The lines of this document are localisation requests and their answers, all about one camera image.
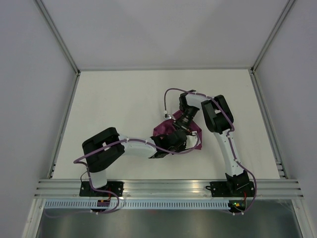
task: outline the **magenta fabric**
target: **magenta fabric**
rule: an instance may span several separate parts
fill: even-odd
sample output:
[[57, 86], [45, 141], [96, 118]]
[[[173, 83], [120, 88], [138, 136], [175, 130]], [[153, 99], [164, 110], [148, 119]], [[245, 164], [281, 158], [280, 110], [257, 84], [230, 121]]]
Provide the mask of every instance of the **magenta fabric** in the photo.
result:
[[[182, 112], [180, 110], [178, 110], [177, 112], [175, 112], [173, 114], [175, 119], [179, 119], [181, 115], [182, 115]], [[196, 123], [194, 123], [192, 121], [192, 123], [190, 123], [190, 129], [192, 131], [197, 131], [201, 143], [195, 149], [201, 150], [202, 149], [202, 141], [203, 141], [203, 132], [202, 132], [201, 128]], [[153, 136], [162, 135], [162, 134], [169, 135], [174, 131], [176, 131], [176, 129], [173, 127], [173, 119], [165, 120], [161, 124], [159, 124], [157, 127], [154, 128]]]

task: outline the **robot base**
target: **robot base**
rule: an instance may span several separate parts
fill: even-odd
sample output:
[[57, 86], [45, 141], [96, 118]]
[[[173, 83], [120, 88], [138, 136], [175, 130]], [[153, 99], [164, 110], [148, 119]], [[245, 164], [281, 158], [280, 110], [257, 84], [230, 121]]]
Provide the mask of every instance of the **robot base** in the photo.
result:
[[[98, 188], [100, 190], [108, 190], [115, 193], [117, 196], [121, 197], [123, 193], [123, 182], [118, 181], [108, 181], [106, 186]], [[80, 197], [109, 197], [106, 192], [95, 192], [90, 188], [89, 182], [84, 181], [80, 186]]]

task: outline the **wire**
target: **wire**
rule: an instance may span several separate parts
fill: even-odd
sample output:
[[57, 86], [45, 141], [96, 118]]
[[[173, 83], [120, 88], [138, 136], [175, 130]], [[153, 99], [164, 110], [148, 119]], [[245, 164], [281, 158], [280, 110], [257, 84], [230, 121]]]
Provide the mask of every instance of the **wire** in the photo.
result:
[[61, 217], [65, 217], [65, 216], [69, 216], [69, 215], [74, 215], [74, 214], [79, 214], [79, 213], [90, 213], [90, 210], [74, 211], [74, 212], [69, 212], [69, 213], [66, 213], [66, 214], [56, 215], [56, 216], [47, 214], [47, 209], [44, 209], [44, 210], [43, 210], [43, 214], [44, 214], [46, 217], [48, 217], [48, 218], [61, 218]]
[[83, 183], [82, 178], [83, 178], [83, 175], [84, 175], [85, 173], [87, 173], [87, 170], [80, 176], [80, 181], [81, 181], [81, 183]]
[[168, 91], [170, 91], [170, 90], [176, 90], [176, 91], [181, 91], [181, 92], [188, 93], [188, 94], [199, 95], [199, 96], [203, 96], [203, 97], [206, 97], [206, 98], [210, 99], [216, 105], [216, 107], [219, 109], [219, 111], [223, 114], [223, 116], [226, 118], [226, 120], [228, 121], [231, 129], [227, 132], [227, 137], [228, 137], [228, 141], [229, 141], [229, 144], [230, 144], [230, 148], [231, 148], [231, 151], [232, 151], [232, 155], [233, 155], [234, 161], [242, 169], [244, 169], [246, 172], [248, 172], [251, 175], [251, 177], [253, 178], [253, 181], [254, 181], [255, 193], [254, 193], [254, 197], [253, 197], [249, 207], [247, 209], [245, 209], [245, 211], [244, 211], [244, 212], [247, 212], [252, 207], [252, 205], [253, 205], [253, 203], [254, 203], [254, 201], [256, 199], [256, 196], [257, 196], [257, 191], [258, 191], [257, 180], [256, 180], [256, 177], [254, 176], [254, 174], [250, 170], [248, 170], [241, 163], [238, 162], [238, 158], [236, 156], [236, 153], [234, 152], [233, 144], [232, 144], [232, 141], [231, 141], [231, 138], [230, 138], [230, 133], [235, 131], [235, 127], [234, 127], [233, 123], [231, 122], [231, 120], [229, 119], [227, 114], [224, 112], [224, 110], [221, 108], [221, 106], [218, 104], [218, 102], [216, 102], [216, 100], [213, 97], [207, 96], [207, 95], [205, 95], [203, 93], [185, 91], [185, 90], [179, 89], [179, 88], [169, 88], [169, 89], [167, 89], [165, 91], [165, 93], [164, 93], [164, 109], [165, 109], [165, 111], [166, 111], [166, 95], [167, 95]]

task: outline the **glass panel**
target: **glass panel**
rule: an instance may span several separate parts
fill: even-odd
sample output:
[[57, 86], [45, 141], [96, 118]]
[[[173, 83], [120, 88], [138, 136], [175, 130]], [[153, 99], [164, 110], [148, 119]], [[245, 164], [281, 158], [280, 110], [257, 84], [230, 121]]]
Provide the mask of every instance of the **glass panel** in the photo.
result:
[[119, 210], [95, 215], [49, 209], [40, 238], [301, 238], [290, 201], [257, 201], [243, 216], [216, 210]]

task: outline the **metal profile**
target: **metal profile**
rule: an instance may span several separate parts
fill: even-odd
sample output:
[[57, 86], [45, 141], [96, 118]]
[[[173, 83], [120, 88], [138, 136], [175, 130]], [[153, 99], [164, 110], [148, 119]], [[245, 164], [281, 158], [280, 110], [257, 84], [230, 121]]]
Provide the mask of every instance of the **metal profile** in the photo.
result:
[[[211, 181], [220, 180], [121, 180], [124, 182], [124, 199], [178, 199], [221, 200], [237, 198], [212, 198], [205, 187]], [[296, 179], [258, 179], [257, 199], [303, 199]], [[87, 199], [79, 197], [79, 179], [42, 179], [37, 185], [34, 198]]]
[[283, 22], [285, 21], [287, 15], [289, 14], [290, 10], [294, 6], [296, 0], [288, 0], [286, 3], [283, 11], [281, 12], [279, 18], [277, 19], [273, 29], [271, 30], [267, 40], [265, 41], [256, 61], [253, 64], [252, 71], [254, 72], [260, 65], [264, 55], [266, 54], [267, 50], [269, 49], [270, 45], [272, 44], [274, 38], [276, 37], [278, 31], [280, 30]]
[[[229, 200], [124, 200], [119, 203], [118, 209], [164, 209], [164, 210], [228, 210]], [[112, 199], [107, 209], [112, 209], [117, 204]], [[45, 209], [102, 209], [97, 199], [47, 199]]]
[[271, 144], [271, 148], [272, 148], [275, 160], [280, 162], [282, 167], [284, 168], [282, 157], [281, 157], [281, 152], [280, 152], [278, 142], [276, 139], [276, 135], [275, 135], [275, 131], [274, 131], [267, 107], [266, 107], [265, 102], [264, 102], [263, 93], [261, 91], [259, 82], [258, 82], [255, 74], [250, 69], [249, 69], [249, 74], [250, 74], [251, 82], [252, 82], [252, 85], [254, 88], [254, 92], [255, 92], [258, 104], [259, 104], [259, 108], [260, 108], [260, 111], [262, 114], [262, 118], [264, 121], [264, 125], [266, 128], [266, 132], [267, 132], [267, 135], [269, 138], [269, 142]]
[[297, 217], [298, 225], [301, 229], [303, 238], [316, 238], [316, 232], [314, 231], [313, 221], [308, 219], [307, 212], [303, 205], [302, 200], [292, 200], [295, 214]]
[[33, 199], [32, 206], [22, 234], [23, 238], [34, 238], [40, 225], [45, 199]]
[[70, 66], [75, 71], [76, 75], [80, 73], [80, 70], [78, 69], [73, 57], [71, 56], [64, 40], [62, 39], [58, 29], [56, 28], [52, 17], [50, 16], [47, 8], [45, 7], [42, 0], [34, 0], [35, 5], [38, 7], [42, 17], [44, 18], [45, 22], [47, 23], [49, 29], [53, 33], [57, 43], [59, 44], [59, 47], [61, 48], [63, 54], [65, 55], [67, 61], [69, 62]]
[[80, 77], [80, 73], [78, 75], [76, 75], [76, 78], [74, 79], [73, 86], [72, 86], [72, 91], [71, 91], [71, 94], [69, 95], [69, 99], [68, 99], [68, 104], [67, 104], [67, 107], [66, 107], [66, 109], [64, 111], [63, 120], [62, 120], [62, 123], [60, 125], [59, 130], [58, 130], [58, 137], [56, 139], [56, 142], [55, 142], [55, 145], [54, 145], [53, 154], [52, 154], [52, 158], [51, 158], [51, 167], [50, 167], [49, 173], [47, 175], [48, 178], [52, 178], [53, 177], [54, 168], [55, 168], [55, 165], [56, 165], [56, 161], [57, 161], [57, 157], [58, 157], [58, 154], [59, 154], [60, 146], [61, 146], [61, 143], [62, 143], [62, 140], [63, 140], [63, 136], [64, 136], [64, 133], [65, 133], [65, 130], [66, 130], [66, 125], [67, 125], [67, 121], [68, 121], [68, 118], [69, 118], [71, 106], [72, 106], [73, 101], [74, 101], [74, 97], [75, 97], [75, 93], [76, 93], [79, 77]]

